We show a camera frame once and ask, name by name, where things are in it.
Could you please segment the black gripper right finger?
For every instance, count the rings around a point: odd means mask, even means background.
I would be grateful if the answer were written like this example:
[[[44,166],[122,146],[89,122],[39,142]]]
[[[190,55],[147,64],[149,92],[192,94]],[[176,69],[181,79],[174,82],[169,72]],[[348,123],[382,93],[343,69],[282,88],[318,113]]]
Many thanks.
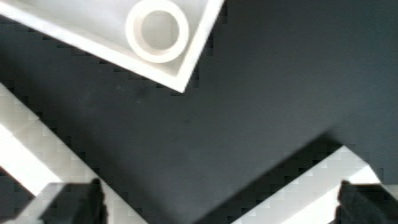
[[[341,182],[334,224],[398,224],[398,184]]]

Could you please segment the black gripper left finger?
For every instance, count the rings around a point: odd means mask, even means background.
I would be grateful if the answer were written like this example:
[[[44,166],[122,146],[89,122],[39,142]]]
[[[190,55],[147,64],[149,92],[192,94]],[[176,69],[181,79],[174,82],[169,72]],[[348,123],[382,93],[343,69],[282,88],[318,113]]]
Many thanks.
[[[39,216],[42,224],[108,224],[99,179],[67,183]]]

